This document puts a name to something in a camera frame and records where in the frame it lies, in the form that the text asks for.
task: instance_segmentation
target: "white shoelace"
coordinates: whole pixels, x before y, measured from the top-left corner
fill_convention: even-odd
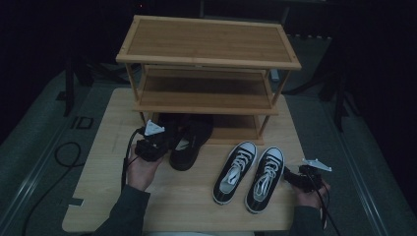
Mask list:
[[[264,175],[261,176],[255,187],[255,195],[257,196],[265,196],[268,193],[270,184],[272,183],[273,178],[275,178],[276,171],[279,168],[280,160],[273,156],[267,156],[267,160]]]
[[[238,150],[237,156],[233,160],[232,167],[227,173],[227,183],[235,185],[240,178],[240,174],[245,170],[246,164],[249,162],[249,154],[244,150]]]

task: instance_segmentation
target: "black and white sneaker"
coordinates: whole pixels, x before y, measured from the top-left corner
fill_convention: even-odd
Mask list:
[[[191,115],[174,143],[175,149],[169,158],[172,168],[180,171],[190,169],[199,155],[200,148],[210,138],[212,130],[212,115]]]
[[[243,142],[229,153],[212,191],[217,204],[230,203],[240,181],[255,163],[256,158],[257,147],[252,142]]]
[[[270,196],[284,170],[284,155],[277,147],[264,151],[259,159],[254,182],[245,199],[250,213],[261,213],[268,205]]]

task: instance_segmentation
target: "gray floor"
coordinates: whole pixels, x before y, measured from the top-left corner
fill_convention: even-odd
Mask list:
[[[303,69],[291,74],[285,89],[308,81],[328,41],[290,38]],[[64,103],[55,97],[64,89],[63,74],[51,81],[34,102],[27,116],[0,147],[0,235],[19,235],[30,210],[67,171],[57,164],[54,151],[67,142],[81,146],[86,160],[101,117],[114,88],[125,87],[96,78],[92,88],[76,85],[76,107],[64,118]],[[402,197],[378,145],[361,117],[347,107],[344,132],[332,123],[334,102],[321,102],[321,85],[286,99],[307,158],[318,158],[332,167],[324,173],[331,183],[329,211],[341,235],[416,235],[417,220]],[[75,117],[93,118],[91,129],[71,129]],[[67,145],[57,155],[70,164],[77,148]],[[76,187],[82,167],[69,174],[34,209],[26,235],[80,235],[64,232],[61,222]],[[328,223],[327,235],[336,235]],[[286,232],[267,232],[268,236]]]

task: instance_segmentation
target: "dark sleeve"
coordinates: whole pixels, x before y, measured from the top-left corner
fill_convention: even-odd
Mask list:
[[[320,211],[311,206],[296,206],[289,236],[323,236]]]
[[[141,235],[149,196],[149,193],[126,185],[109,218],[92,235]]]

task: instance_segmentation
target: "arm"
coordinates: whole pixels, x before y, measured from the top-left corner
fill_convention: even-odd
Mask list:
[[[316,192],[304,193],[303,190],[292,186],[296,196],[296,207],[294,208],[294,218],[289,230],[289,236],[323,236],[325,232],[322,228],[320,208],[322,203]],[[322,196],[327,193],[325,187],[321,187],[319,192]]]
[[[147,162],[134,155],[134,149],[135,147],[132,147],[128,160],[128,183],[111,210],[109,218],[92,234],[94,236],[133,236],[142,233],[150,196],[145,189],[152,182],[162,158],[155,162]]]

